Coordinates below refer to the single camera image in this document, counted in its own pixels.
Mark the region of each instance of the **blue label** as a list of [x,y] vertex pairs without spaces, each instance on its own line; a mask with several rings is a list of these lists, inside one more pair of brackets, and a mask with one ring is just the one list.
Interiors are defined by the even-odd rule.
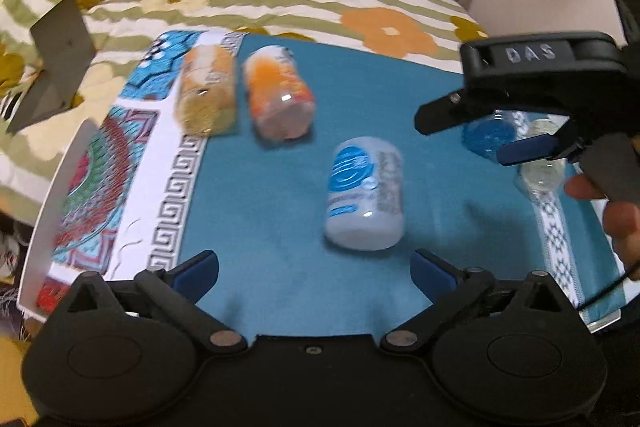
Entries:
[[373,163],[366,150],[350,145],[337,153],[329,177],[329,190],[342,192],[360,186],[373,174]]
[[357,209],[357,204],[345,204],[345,206],[338,206],[329,211],[329,217],[340,216],[340,214],[353,214]]

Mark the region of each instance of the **floral bedspread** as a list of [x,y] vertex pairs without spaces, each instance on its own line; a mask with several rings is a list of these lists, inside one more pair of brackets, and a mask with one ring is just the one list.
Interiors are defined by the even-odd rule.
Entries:
[[[0,0],[0,96],[38,67],[30,27],[60,0]],[[461,71],[461,41],[485,33],[453,0],[76,0],[97,55],[79,105],[15,136],[0,128],[0,210],[33,224],[79,123],[100,123],[154,39],[224,28],[307,39]]]

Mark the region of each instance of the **screw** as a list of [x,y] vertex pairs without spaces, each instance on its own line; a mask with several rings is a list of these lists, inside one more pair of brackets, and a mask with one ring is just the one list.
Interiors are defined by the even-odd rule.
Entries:
[[230,347],[242,341],[242,335],[231,330],[220,330],[213,333],[209,340],[211,344],[218,347]]
[[418,335],[413,331],[396,330],[386,334],[386,341],[392,346],[409,347],[418,341]]

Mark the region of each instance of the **finger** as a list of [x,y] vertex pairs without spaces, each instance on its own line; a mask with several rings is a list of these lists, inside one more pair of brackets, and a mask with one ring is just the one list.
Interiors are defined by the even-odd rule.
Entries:
[[[640,261],[640,232],[613,238],[613,251],[625,265],[625,269],[629,270],[637,261]],[[640,280],[640,269],[632,273],[629,279]]]
[[640,208],[627,201],[609,201],[602,214],[602,225],[612,237],[631,235],[640,230]]
[[564,184],[564,191],[575,200],[601,200],[603,192],[585,174],[573,176]]

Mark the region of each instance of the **black cable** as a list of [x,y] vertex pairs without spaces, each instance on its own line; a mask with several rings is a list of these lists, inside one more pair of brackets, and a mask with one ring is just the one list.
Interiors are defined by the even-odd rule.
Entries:
[[605,286],[602,290],[596,293],[596,295],[583,302],[576,308],[576,311],[581,312],[582,310],[587,309],[589,306],[593,306],[596,302],[609,295],[613,290],[615,290],[618,286],[625,282],[625,280],[628,279],[628,277],[638,269],[640,269],[640,261],[636,261],[635,263],[633,263],[631,268],[625,271],[624,274],[614,280],[611,284]]

